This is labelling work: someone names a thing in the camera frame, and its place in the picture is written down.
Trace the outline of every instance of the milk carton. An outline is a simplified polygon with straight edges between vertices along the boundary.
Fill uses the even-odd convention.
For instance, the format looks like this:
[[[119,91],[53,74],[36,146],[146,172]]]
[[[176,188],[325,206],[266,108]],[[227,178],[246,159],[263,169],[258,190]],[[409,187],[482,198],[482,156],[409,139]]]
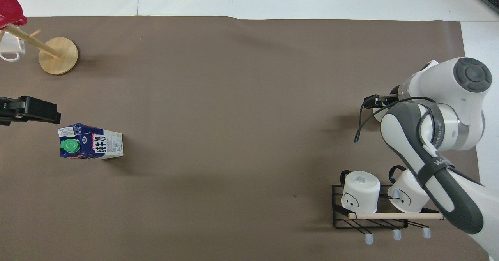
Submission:
[[[68,159],[114,158],[123,156],[123,135],[84,124],[57,130],[60,156]]]

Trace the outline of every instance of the bottle cap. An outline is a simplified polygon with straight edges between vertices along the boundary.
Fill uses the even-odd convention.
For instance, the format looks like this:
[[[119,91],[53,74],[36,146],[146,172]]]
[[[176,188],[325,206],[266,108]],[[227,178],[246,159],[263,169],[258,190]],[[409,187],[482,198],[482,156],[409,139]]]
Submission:
[[[61,141],[61,148],[69,153],[75,153],[80,149],[80,142],[76,139],[66,139]]]

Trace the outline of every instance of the mug rack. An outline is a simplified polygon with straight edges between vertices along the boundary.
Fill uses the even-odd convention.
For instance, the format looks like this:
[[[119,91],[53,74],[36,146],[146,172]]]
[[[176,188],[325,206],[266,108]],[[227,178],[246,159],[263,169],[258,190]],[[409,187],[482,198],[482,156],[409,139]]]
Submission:
[[[366,244],[374,242],[374,234],[369,229],[390,229],[393,232],[393,238],[400,240],[402,238],[402,229],[408,226],[419,227],[422,229],[423,237],[430,238],[431,231],[427,225],[410,221],[410,219],[439,219],[443,220],[444,215],[439,211],[430,208],[422,208],[420,213],[401,213],[389,201],[387,190],[391,184],[381,185],[380,196],[378,200],[377,213],[355,213],[342,207],[341,199],[343,195],[342,185],[331,186],[332,198],[332,217],[333,227],[335,229],[356,229],[364,235]]]

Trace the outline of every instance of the red mug handle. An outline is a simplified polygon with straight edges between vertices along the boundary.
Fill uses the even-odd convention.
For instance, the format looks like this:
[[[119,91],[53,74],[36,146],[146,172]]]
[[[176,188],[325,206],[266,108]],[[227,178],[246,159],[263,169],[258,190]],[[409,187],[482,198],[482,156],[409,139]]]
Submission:
[[[21,18],[18,21],[14,22],[14,25],[23,26],[23,25],[26,24],[26,22],[27,22],[26,17],[25,16],[21,16]]]

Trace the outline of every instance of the velcro strap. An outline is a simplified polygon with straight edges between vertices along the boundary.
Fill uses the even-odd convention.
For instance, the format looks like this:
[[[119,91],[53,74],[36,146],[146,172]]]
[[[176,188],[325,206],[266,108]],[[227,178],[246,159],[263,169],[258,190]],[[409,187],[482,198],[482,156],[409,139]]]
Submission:
[[[423,187],[434,174],[449,166],[454,167],[445,157],[437,156],[425,163],[421,170],[419,170],[416,179],[421,187]]]

